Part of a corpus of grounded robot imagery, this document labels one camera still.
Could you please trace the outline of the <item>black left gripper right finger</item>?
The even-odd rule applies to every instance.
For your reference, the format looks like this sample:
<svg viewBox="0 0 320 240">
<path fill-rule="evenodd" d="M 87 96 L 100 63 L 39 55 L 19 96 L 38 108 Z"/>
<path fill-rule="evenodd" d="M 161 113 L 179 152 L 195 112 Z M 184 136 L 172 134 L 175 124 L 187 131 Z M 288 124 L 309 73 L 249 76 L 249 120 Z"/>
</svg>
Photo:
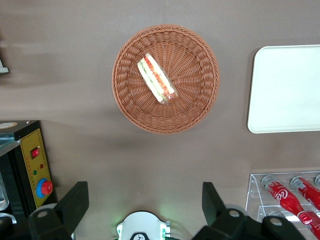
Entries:
<svg viewBox="0 0 320 240">
<path fill-rule="evenodd" d="M 202 183 L 202 211 L 205 225 L 194 240 L 304 240 L 287 219 L 267 216 L 262 222 L 242 211 L 227 208 L 212 182 Z"/>
</svg>

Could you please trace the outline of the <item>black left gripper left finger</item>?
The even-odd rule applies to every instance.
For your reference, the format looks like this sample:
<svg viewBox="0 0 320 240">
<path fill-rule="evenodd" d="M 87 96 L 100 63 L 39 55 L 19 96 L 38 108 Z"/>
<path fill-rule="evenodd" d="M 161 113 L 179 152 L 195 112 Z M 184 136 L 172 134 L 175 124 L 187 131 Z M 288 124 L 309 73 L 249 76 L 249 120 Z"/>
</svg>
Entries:
<svg viewBox="0 0 320 240">
<path fill-rule="evenodd" d="M 72 233 L 89 208 L 86 181 L 77 182 L 53 207 L 37 209 L 28 218 L 33 240 L 71 240 Z"/>
</svg>

